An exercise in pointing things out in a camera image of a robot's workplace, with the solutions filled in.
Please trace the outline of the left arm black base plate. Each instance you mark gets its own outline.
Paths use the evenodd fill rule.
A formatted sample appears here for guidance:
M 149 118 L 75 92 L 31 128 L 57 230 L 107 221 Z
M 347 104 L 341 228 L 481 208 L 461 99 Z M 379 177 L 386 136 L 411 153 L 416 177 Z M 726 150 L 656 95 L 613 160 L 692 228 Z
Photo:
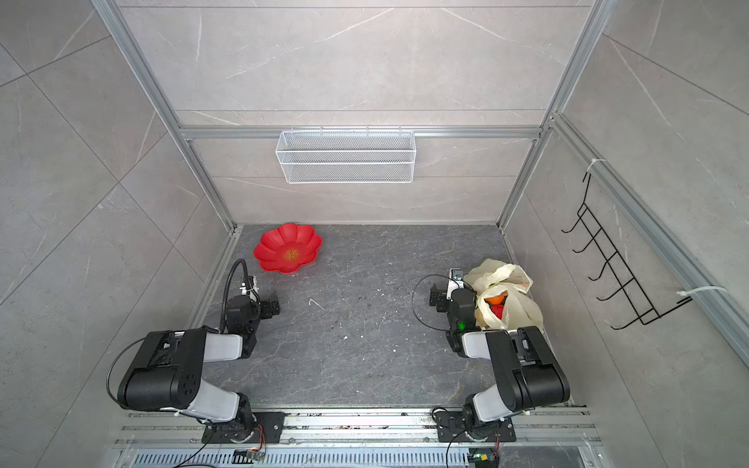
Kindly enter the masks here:
M 209 423 L 202 435 L 202 444 L 277 444 L 280 442 L 286 413 L 262 411 L 251 417 L 239 415 L 228 422 Z

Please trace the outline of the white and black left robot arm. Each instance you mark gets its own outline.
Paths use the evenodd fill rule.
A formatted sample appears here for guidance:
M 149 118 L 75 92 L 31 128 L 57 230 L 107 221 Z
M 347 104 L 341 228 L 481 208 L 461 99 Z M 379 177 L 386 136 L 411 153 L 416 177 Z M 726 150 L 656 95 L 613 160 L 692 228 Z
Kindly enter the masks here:
M 204 380 L 206 363 L 248 359 L 263 320 L 280 313 L 275 298 L 252 294 L 224 302 L 224 324 L 185 331 L 152 331 L 135 345 L 138 351 L 110 397 L 129 411 L 179 413 L 214 425 L 255 424 L 246 395 Z

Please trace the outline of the red flower-shaped plastic bowl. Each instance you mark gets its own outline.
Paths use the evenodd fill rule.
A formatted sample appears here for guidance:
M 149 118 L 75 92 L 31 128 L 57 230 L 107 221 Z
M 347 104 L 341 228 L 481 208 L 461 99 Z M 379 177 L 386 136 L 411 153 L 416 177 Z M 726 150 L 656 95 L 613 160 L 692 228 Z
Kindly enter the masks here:
M 316 261 L 322 244 L 312 226 L 286 223 L 261 236 L 254 257 L 263 271 L 292 274 Z

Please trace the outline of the orange fake fruit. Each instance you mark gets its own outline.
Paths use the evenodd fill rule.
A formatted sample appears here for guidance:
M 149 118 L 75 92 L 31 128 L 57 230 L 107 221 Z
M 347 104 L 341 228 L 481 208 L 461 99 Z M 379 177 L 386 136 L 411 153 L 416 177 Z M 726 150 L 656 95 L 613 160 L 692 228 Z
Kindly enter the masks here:
M 485 302 L 487 302 L 490 306 L 500 306 L 500 305 L 505 304 L 506 299 L 507 299 L 507 292 L 503 292 L 502 294 L 499 294 L 498 296 L 485 298 Z

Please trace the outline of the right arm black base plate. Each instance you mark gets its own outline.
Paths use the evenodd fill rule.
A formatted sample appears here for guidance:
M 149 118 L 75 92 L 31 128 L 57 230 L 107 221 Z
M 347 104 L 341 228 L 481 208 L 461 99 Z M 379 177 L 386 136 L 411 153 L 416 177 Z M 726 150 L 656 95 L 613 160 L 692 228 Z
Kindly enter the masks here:
M 514 443 L 517 441 L 512 420 L 470 422 L 461 411 L 436 408 L 430 417 L 442 443 Z

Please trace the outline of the cream plastic bag orange print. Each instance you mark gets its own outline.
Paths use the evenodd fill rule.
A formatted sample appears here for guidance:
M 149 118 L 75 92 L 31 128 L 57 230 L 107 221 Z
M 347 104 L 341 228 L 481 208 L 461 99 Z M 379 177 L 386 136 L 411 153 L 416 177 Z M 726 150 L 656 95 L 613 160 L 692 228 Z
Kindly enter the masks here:
M 538 304 L 528 297 L 532 279 L 519 265 L 505 263 L 497 259 L 485 259 L 478 267 L 470 270 L 463 280 L 476 292 L 474 317 L 482 331 L 516 330 L 524 327 L 538 327 L 544 331 L 543 317 Z M 491 312 L 485 298 L 507 292 L 503 319 L 499 320 Z

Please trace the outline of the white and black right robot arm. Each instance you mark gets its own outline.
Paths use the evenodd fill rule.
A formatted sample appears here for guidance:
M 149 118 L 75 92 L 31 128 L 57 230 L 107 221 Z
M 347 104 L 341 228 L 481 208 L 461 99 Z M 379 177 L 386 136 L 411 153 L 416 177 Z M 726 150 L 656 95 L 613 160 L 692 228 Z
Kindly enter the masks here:
M 476 429 L 523 411 L 569 401 L 567 376 L 540 329 L 482 331 L 470 321 L 476 300 L 476 292 L 453 280 L 447 288 L 434 285 L 429 291 L 429 305 L 447 317 L 444 334 L 450 349 L 462 358 L 492 365 L 495 383 L 466 399 L 463 427 Z

